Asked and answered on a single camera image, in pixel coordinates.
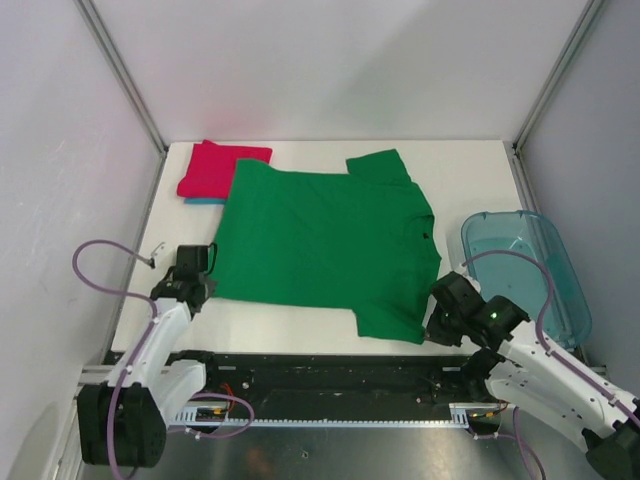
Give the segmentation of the green t shirt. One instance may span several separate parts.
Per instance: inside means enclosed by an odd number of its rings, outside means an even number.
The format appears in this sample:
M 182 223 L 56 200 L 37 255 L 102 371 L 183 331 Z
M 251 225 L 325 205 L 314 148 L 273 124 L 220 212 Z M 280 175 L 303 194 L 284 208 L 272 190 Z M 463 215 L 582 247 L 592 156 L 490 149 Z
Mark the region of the green t shirt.
M 362 337 L 420 344 L 441 257 L 435 215 L 396 150 L 342 173 L 238 162 L 214 241 L 219 298 L 346 309 Z

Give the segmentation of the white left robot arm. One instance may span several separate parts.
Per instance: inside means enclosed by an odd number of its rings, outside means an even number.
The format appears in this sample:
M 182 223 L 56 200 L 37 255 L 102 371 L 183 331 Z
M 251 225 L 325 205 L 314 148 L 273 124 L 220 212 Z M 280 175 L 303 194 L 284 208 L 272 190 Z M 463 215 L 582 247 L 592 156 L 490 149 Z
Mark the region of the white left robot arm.
M 206 275 L 168 275 L 152 290 L 155 310 L 106 378 L 77 396 L 82 460 L 90 465 L 151 468 L 164 451 L 170 420 L 193 395 L 214 397 L 221 376 L 197 359 L 165 364 L 172 348 L 214 292 Z

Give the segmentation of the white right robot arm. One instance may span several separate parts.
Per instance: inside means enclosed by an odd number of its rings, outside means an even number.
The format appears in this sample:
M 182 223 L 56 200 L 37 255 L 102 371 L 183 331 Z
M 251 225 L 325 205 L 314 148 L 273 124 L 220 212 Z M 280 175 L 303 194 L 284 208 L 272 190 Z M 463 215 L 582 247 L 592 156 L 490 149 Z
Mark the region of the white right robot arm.
M 639 476 L 639 400 L 557 346 L 546 350 L 528 314 L 505 297 L 434 292 L 427 337 L 478 345 L 463 365 L 473 401 L 503 400 L 552 427 L 604 479 Z

